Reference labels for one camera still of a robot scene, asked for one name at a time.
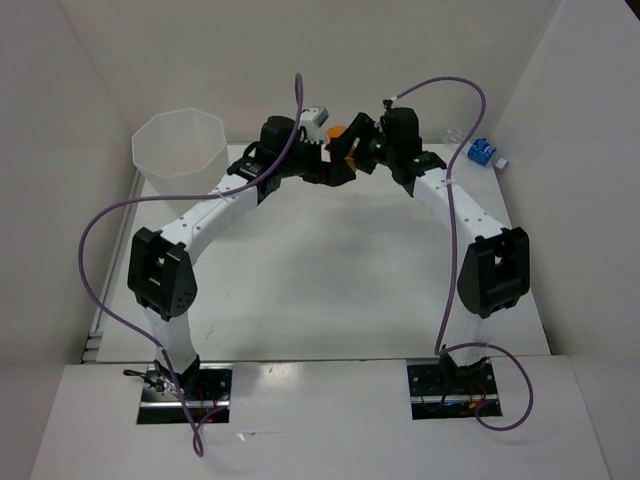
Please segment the orange bottle with label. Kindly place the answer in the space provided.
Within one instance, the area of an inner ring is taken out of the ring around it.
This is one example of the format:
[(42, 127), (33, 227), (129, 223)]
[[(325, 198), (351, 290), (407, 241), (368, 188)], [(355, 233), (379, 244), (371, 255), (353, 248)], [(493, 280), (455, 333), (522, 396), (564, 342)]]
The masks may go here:
[[(333, 140), (338, 139), (345, 131), (346, 131), (347, 127), (345, 125), (335, 125), (330, 127), (327, 132), (326, 132), (326, 144), (329, 145)], [(352, 146), (348, 153), (345, 155), (344, 160), (347, 164), (347, 166), (352, 170), (352, 171), (356, 171), (357, 167), (356, 167), (356, 163), (352, 157), (352, 154), (354, 152), (354, 146)]]

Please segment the clear bottle with blue label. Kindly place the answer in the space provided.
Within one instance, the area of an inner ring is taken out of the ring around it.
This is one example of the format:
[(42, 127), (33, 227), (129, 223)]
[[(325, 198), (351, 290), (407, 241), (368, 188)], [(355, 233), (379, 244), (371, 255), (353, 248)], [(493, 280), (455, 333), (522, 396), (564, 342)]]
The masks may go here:
[(444, 143), (450, 145), (452, 149), (462, 145), (462, 153), (470, 161), (480, 166), (487, 167), (491, 165), (502, 170), (508, 165), (508, 161), (499, 154), (497, 147), (485, 138), (472, 138), (464, 142), (465, 138), (465, 132), (451, 128), (445, 134)]

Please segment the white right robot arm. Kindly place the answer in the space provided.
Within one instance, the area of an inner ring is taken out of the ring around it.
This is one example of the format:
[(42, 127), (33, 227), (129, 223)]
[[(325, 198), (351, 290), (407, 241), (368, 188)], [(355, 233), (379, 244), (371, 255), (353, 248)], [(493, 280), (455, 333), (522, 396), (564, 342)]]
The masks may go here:
[(326, 149), (370, 174), (377, 166), (448, 227), (454, 254), (452, 292), (445, 304), (435, 352), (440, 385), (466, 389), (484, 367), (495, 325), (530, 288), (529, 237), (494, 219), (455, 181), (446, 163), (424, 149), (416, 113), (391, 108), (379, 120), (360, 113), (327, 132)]

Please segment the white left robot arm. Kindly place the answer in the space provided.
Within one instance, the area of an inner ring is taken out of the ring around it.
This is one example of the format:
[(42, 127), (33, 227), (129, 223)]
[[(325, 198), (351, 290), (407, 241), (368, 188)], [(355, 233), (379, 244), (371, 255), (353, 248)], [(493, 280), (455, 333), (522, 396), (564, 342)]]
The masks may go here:
[(328, 118), (327, 109), (320, 106), (304, 109), (298, 121), (269, 117), (259, 139), (228, 168), (211, 199), (196, 203), (159, 230), (143, 227), (134, 235), (127, 286), (159, 342), (154, 364), (175, 398), (191, 398), (200, 385), (200, 359), (188, 320), (198, 290), (194, 266), (200, 255), (285, 178), (330, 187), (354, 180), (346, 161), (322, 159)]

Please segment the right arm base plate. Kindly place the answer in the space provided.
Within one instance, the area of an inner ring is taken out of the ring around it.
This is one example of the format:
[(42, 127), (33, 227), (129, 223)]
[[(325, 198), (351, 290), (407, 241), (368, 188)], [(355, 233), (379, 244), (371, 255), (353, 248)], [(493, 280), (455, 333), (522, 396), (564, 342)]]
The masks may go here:
[(406, 365), (413, 420), (501, 417), (497, 383), (492, 365), (486, 362), (478, 373), (446, 378), (435, 359)]

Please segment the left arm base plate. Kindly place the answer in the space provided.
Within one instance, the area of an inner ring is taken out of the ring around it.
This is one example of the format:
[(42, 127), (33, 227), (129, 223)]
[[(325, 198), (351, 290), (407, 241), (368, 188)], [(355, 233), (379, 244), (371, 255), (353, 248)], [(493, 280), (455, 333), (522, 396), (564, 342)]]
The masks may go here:
[[(184, 394), (195, 422), (227, 423), (230, 415), (232, 365), (204, 363), (194, 386)], [(139, 425), (184, 424), (187, 419), (173, 384), (162, 379), (154, 365), (145, 370), (125, 369), (123, 375), (138, 378), (142, 384), (137, 423)]]

